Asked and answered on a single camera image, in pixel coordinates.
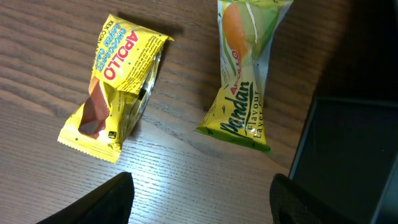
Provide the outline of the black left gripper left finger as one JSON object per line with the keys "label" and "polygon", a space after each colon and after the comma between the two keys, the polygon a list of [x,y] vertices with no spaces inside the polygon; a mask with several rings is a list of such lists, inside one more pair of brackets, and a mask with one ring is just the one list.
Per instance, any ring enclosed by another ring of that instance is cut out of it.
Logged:
{"label": "black left gripper left finger", "polygon": [[128,224],[133,200],[132,175],[121,172],[38,224]]}

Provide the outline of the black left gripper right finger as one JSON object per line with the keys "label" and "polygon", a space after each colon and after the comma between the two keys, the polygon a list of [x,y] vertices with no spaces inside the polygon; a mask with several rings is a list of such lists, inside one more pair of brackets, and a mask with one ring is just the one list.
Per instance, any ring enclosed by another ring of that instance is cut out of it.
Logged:
{"label": "black left gripper right finger", "polygon": [[269,201],[275,224],[354,223],[310,195],[284,174],[274,176]]}

